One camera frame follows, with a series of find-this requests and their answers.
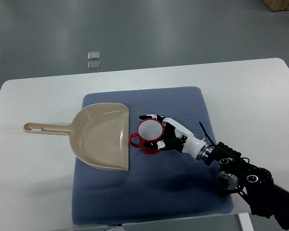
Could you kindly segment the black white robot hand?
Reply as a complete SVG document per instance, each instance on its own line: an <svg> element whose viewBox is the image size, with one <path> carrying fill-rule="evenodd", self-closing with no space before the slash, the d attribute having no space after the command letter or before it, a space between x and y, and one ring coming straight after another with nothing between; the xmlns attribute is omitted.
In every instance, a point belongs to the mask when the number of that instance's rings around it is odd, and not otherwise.
<svg viewBox="0 0 289 231"><path fill-rule="evenodd" d="M149 141L144 144L145 148L169 151L177 150L180 153L190 154L194 159L199 160L209 145L197 139L186 127L170 117L160 115L141 115L141 120L156 119L164 127L164 135L161 141Z"/></svg>

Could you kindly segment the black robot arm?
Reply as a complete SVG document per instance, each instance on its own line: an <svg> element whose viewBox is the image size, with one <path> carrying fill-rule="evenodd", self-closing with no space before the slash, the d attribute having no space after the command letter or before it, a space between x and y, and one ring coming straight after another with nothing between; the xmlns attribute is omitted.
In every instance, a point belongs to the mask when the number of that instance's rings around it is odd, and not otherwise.
<svg viewBox="0 0 289 231"><path fill-rule="evenodd" d="M204 144L196 159L207 166L219 164L220 196L237 193L253 215L274 216L281 228L289 230L289 192L274 183L269 170L252 165L248 158L222 142Z"/></svg>

